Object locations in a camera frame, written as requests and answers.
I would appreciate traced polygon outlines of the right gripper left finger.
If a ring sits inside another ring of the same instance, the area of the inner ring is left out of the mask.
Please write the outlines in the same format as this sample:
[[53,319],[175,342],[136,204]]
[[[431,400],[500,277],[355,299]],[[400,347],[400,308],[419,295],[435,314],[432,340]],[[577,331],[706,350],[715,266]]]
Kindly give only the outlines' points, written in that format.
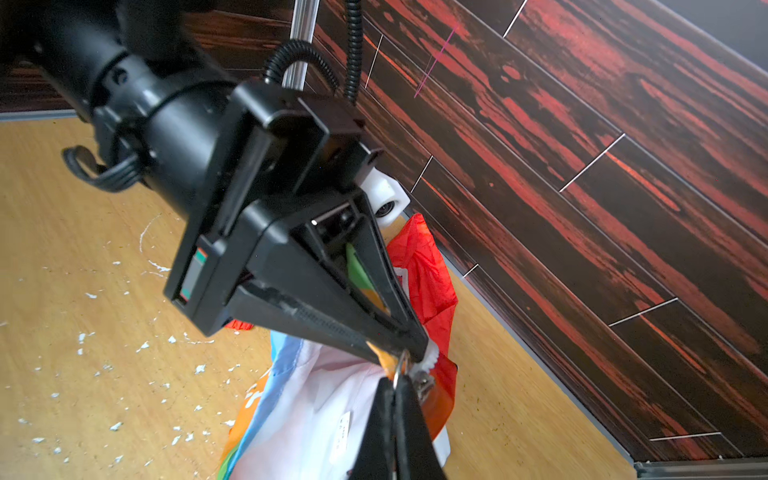
[[378,385],[351,480],[388,480],[395,473],[394,389],[384,377]]

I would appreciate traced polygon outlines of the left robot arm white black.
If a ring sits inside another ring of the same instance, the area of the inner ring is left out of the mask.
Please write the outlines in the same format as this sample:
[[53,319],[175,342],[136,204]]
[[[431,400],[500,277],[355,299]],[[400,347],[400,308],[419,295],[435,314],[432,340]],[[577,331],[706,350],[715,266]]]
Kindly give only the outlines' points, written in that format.
[[184,31],[210,1],[5,1],[1,59],[24,58],[93,126],[81,181],[141,184],[187,227],[165,295],[205,335],[235,320],[348,352],[436,358],[362,187],[379,154],[355,108],[362,12],[339,81],[302,40],[236,83]]

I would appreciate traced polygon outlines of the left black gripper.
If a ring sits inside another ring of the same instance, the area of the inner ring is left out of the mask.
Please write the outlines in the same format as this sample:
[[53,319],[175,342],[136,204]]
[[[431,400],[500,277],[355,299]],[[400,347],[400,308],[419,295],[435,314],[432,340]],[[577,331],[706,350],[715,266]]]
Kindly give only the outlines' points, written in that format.
[[379,148],[343,101],[249,81],[130,89],[94,114],[92,183],[157,192],[187,227],[165,293],[205,334],[240,320],[376,363],[425,357],[368,198]]

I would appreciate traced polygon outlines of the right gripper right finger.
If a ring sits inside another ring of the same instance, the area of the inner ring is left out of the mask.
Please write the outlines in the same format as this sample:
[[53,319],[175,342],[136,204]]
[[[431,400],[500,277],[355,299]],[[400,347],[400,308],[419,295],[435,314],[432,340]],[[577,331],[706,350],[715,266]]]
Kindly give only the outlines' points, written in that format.
[[408,376],[394,386],[395,479],[446,480]]

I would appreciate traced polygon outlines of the white orange kids jacket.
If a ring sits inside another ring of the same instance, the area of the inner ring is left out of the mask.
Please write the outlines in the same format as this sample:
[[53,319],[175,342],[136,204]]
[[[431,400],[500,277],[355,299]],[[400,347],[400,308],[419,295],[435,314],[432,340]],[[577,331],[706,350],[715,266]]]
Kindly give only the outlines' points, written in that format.
[[[421,214],[389,242],[395,273],[440,351],[432,375],[450,399],[448,358],[458,298]],[[273,332],[272,365],[247,391],[216,474],[219,479],[346,479],[384,369],[341,350]]]

